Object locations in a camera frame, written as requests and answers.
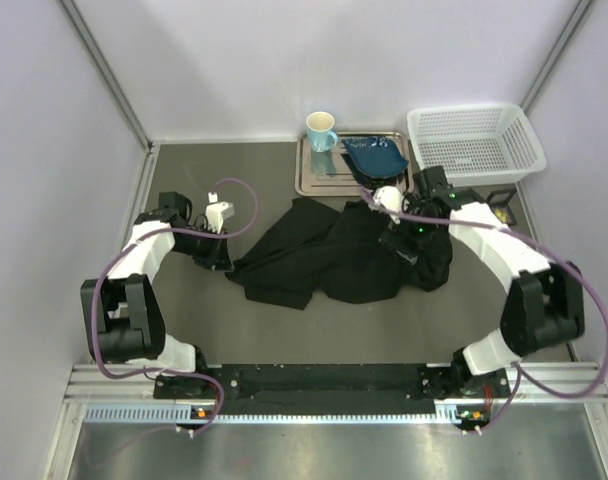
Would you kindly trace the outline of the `black button shirt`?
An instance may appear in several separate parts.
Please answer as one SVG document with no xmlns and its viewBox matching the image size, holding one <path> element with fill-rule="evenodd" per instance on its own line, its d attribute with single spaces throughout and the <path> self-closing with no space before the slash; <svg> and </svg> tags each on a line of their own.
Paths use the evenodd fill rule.
<svg viewBox="0 0 608 480">
<path fill-rule="evenodd" d="M 444 285 L 453 259 L 449 234 L 427 236 L 408 261 L 380 241 L 389 222 L 363 201 L 337 211 L 295 199 L 226 277 L 251 301 L 295 310 L 316 292 L 365 304 L 394 298 L 404 287 L 431 292 Z"/>
</svg>

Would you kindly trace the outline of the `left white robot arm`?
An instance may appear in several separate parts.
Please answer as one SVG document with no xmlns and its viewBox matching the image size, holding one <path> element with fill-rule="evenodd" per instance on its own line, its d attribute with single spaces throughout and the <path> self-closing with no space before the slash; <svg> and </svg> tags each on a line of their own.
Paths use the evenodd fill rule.
<svg viewBox="0 0 608 480">
<path fill-rule="evenodd" d="M 205 373 L 201 349 L 167 332 L 153 280 L 171 253 L 186 255 L 206 270 L 230 270 L 228 244 L 219 236 L 234 214 L 231 202 L 211 192 L 204 213 L 192 223 L 187 197 L 160 194 L 158 206 L 136 218 L 125 257 L 104 280 L 86 280 L 80 288 L 89 351 L 99 352 L 106 364 L 131 364 L 169 375 Z"/>
</svg>

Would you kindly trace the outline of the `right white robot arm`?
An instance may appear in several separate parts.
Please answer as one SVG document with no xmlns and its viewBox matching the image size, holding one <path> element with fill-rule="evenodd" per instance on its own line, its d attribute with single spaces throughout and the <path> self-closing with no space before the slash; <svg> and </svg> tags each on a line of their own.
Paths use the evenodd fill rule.
<svg viewBox="0 0 608 480">
<path fill-rule="evenodd" d="M 456 239 L 506 292 L 498 327 L 454 353 L 451 389 L 473 389 L 487 374 L 584 334 L 583 292 L 572 264 L 551 261 L 512 236 L 489 203 L 470 187 L 453 187 L 442 167 L 421 170 L 413 181 L 410 192 L 382 186 L 373 193 L 372 209 L 391 218 L 381 243 L 418 266 L 431 241 Z"/>
</svg>

